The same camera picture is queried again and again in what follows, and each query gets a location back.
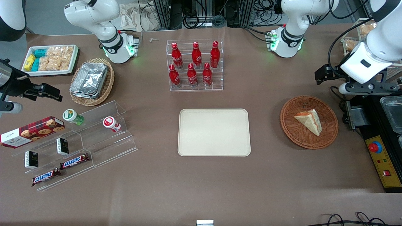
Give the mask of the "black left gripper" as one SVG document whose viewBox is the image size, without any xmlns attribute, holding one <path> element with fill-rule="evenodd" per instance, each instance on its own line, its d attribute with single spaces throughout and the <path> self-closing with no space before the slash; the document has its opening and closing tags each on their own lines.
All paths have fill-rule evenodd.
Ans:
<svg viewBox="0 0 402 226">
<path fill-rule="evenodd" d="M 344 95 L 390 95 L 401 91 L 401 85 L 395 82 L 386 82 L 386 70 L 380 71 L 366 83 L 358 83 L 350 79 L 350 82 L 344 83 Z M 316 84 L 320 85 L 325 81 L 336 80 L 342 77 L 334 75 L 328 64 L 323 65 L 315 71 Z"/>
</svg>

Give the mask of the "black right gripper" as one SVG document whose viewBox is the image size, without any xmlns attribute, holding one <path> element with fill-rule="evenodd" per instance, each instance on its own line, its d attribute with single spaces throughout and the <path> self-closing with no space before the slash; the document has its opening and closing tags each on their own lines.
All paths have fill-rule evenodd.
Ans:
<svg viewBox="0 0 402 226">
<path fill-rule="evenodd" d="M 6 95 L 20 96 L 24 94 L 25 98 L 36 101 L 38 97 L 49 98 L 62 102 L 63 96 L 60 90 L 47 83 L 37 85 L 32 83 L 27 73 L 10 73 L 6 75 Z"/>
</svg>

